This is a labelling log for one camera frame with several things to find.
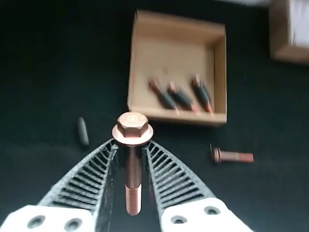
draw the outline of cardboard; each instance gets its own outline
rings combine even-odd
[[[273,59],[309,63],[309,1],[273,0],[269,7],[269,47]]]
[[[205,112],[191,89],[195,73],[207,86],[215,114]],[[175,81],[200,108],[201,114],[162,107],[149,89],[148,79],[158,78],[161,87]],[[128,90],[130,111],[153,120],[193,124],[226,123],[226,54],[225,27],[193,19],[137,11],[131,45]]]

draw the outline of black surface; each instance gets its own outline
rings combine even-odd
[[[209,1],[1,1],[0,221],[49,188],[111,137],[126,111],[130,36],[136,7],[226,24],[228,124],[217,129],[153,123],[154,140],[183,160],[259,232],[309,226],[309,68],[268,58],[267,12]],[[74,126],[86,123],[90,148]],[[209,143],[254,152],[254,164],[209,160]],[[158,231],[144,194],[125,212],[116,177],[112,232]]]

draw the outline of copper bolt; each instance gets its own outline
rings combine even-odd
[[[211,155],[212,155],[213,160],[216,163],[221,163],[222,161],[254,162],[252,153],[221,151],[220,148],[215,148],[213,151],[211,151]]]
[[[122,114],[112,129],[113,138],[127,146],[126,158],[126,211],[131,216],[141,208],[141,163],[140,146],[147,143],[154,130],[148,124],[148,118],[140,113]]]

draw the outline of mounting hole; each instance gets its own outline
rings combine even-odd
[[[204,208],[204,211],[207,215],[217,215],[220,214],[220,210],[213,206],[207,206]]]
[[[44,221],[45,221],[45,216],[43,215],[36,216],[28,222],[27,227],[29,229],[37,228],[41,226]]]
[[[78,228],[80,228],[82,223],[82,220],[80,220],[79,218],[74,218],[66,223],[64,229],[68,232],[76,231]]]
[[[184,224],[187,222],[187,219],[182,216],[174,216],[171,218],[171,221],[174,224]]]

